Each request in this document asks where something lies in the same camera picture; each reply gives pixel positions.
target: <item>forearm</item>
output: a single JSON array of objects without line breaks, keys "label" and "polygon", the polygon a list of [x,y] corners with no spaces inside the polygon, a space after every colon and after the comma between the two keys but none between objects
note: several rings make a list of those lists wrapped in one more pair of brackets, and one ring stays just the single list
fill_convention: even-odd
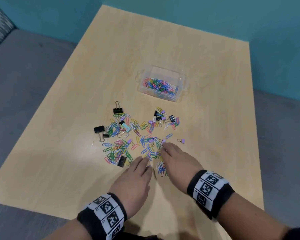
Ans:
[{"label": "forearm", "polygon": [[220,209],[217,219],[233,240],[281,240],[289,230],[237,193]]},{"label": "forearm", "polygon": [[92,240],[92,238],[85,227],[77,219],[73,219],[44,240]]}]

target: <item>black wristband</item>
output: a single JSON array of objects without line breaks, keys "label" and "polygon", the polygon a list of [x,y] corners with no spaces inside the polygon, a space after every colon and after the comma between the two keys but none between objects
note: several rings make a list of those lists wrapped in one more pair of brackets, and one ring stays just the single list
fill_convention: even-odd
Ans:
[{"label": "black wristband", "polygon": [[209,219],[217,218],[221,207],[235,191],[229,182],[213,171],[200,170],[190,181],[187,193]]},{"label": "black wristband", "polygon": [[127,213],[119,198],[108,193],[88,204],[78,214],[77,220],[93,240],[110,240],[122,229]]}]

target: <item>black binder clip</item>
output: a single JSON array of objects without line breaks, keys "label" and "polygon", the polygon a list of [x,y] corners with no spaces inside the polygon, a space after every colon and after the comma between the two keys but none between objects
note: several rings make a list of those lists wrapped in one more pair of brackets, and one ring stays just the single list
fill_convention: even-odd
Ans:
[{"label": "black binder clip", "polygon": [[115,108],[113,109],[113,113],[114,114],[118,114],[118,113],[123,113],[124,110],[122,108],[120,108],[120,102],[119,101],[115,101]]},{"label": "black binder clip", "polygon": [[169,120],[170,120],[172,123],[175,123],[175,122],[176,122],[176,117],[174,117],[173,115],[170,115],[170,116],[169,116]]},{"label": "black binder clip", "polygon": [[121,156],[120,160],[118,162],[118,166],[123,168],[124,167],[124,163],[126,162],[126,159],[127,159],[127,157]]},{"label": "black binder clip", "polygon": [[98,136],[99,136],[99,138],[100,138],[100,142],[104,142],[104,141],[105,141],[105,139],[103,138],[103,132],[105,131],[104,125],[95,127],[95,128],[93,128],[93,129],[94,129],[94,133],[98,133]]}]

